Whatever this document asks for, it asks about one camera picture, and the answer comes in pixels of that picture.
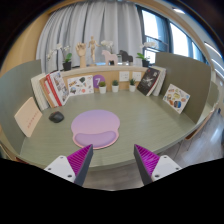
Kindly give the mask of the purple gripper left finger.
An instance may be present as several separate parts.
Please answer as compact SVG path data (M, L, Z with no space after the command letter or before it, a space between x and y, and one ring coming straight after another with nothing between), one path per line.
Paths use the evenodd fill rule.
M45 171L82 186L93 156L93 145L90 144L69 156L60 155L51 162Z

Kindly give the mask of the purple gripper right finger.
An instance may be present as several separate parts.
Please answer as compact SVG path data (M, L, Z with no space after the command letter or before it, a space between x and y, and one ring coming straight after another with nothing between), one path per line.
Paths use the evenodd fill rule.
M144 185L181 170L168 155L158 156L137 144L134 145L134 157Z

